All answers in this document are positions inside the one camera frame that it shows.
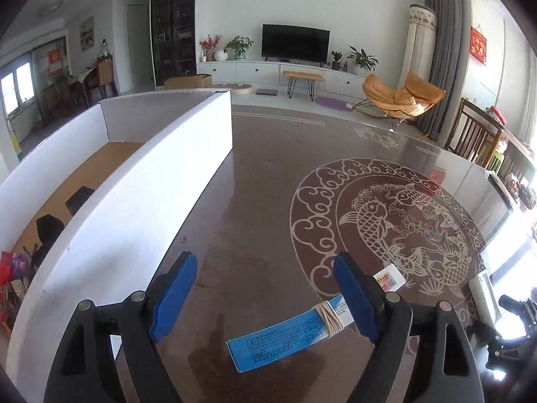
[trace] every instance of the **white vase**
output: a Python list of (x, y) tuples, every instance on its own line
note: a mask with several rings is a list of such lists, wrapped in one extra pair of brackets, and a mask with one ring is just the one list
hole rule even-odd
[(361, 66), (355, 65), (354, 74), (365, 78), (370, 74), (370, 71), (367, 68), (362, 68)]
[(214, 58), (218, 60), (219, 62), (223, 62), (225, 60), (228, 60), (229, 55), (224, 50), (218, 50), (214, 53)]

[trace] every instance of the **red wall hanging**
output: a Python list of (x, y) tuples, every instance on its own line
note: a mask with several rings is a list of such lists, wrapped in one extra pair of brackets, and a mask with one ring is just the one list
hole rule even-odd
[(487, 38), (473, 27), (470, 39), (470, 53), (483, 64), (487, 61)]

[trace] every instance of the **tv stand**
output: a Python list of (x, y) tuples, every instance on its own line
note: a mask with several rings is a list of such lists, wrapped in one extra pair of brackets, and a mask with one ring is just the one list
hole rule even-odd
[[(313, 96), (328, 96), (351, 103), (364, 98), (362, 91), (364, 77), (350, 72), (336, 71), (319, 63), (295, 63), (270, 58), (198, 63), (198, 74), (210, 74), (213, 76), (213, 83), (246, 83), (256, 89), (264, 88), (282, 92), (286, 92), (286, 88), (289, 88), (289, 77), (285, 76), (284, 72), (315, 75)], [(296, 91), (307, 94), (311, 98), (311, 85), (310, 81), (308, 86), (307, 79), (296, 80)]]

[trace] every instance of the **television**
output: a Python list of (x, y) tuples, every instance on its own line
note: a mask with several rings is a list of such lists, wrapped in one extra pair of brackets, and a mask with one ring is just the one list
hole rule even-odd
[(309, 27), (263, 24), (261, 55), (326, 63), (330, 32)]

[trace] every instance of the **flower vase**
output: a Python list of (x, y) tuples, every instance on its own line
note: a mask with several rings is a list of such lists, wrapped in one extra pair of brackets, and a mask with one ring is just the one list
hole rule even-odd
[(369, 75), (370, 71), (367, 70), (367, 68), (362, 68), (359, 65), (354, 66), (354, 74), (360, 77), (367, 77)]

